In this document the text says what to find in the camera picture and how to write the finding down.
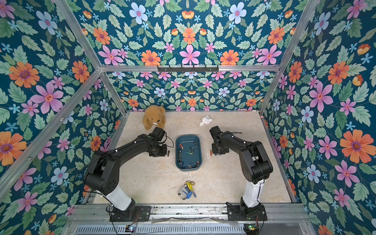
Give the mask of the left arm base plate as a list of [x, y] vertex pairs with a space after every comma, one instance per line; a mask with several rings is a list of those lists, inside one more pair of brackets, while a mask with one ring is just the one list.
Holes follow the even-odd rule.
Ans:
[[127, 210], [121, 211], [117, 208], [110, 210], [111, 222], [145, 222], [149, 221], [151, 215], [150, 206], [130, 206]]

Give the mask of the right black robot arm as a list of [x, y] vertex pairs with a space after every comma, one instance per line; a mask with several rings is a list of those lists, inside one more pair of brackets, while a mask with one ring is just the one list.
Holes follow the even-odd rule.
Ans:
[[259, 141], [245, 141], [232, 132], [221, 131], [218, 126], [211, 128], [210, 134], [213, 138], [213, 154], [223, 155], [232, 150], [239, 155], [241, 170], [247, 180], [240, 208], [244, 213], [250, 213], [259, 207], [262, 188], [273, 172], [273, 165], [263, 144]]

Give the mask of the teal plastic storage box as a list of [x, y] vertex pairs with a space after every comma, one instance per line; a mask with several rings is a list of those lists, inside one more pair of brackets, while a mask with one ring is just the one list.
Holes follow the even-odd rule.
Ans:
[[182, 135], [176, 139], [175, 144], [176, 167], [183, 172], [198, 170], [203, 163], [199, 137], [197, 135]]

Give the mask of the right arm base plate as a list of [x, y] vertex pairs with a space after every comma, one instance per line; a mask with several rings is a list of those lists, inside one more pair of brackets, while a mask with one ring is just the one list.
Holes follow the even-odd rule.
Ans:
[[267, 221], [267, 214], [263, 204], [258, 204], [252, 208], [244, 203], [240, 205], [226, 203], [229, 221]]

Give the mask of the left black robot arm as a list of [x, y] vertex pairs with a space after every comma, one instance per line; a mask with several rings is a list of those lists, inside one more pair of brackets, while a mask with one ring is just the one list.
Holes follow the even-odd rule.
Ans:
[[120, 185], [121, 170], [144, 153], [152, 158], [166, 156], [167, 144], [163, 142], [166, 137], [166, 131], [156, 127], [150, 134], [141, 134], [121, 147], [97, 150], [87, 164], [84, 184], [107, 199], [115, 209], [133, 213], [135, 200]]

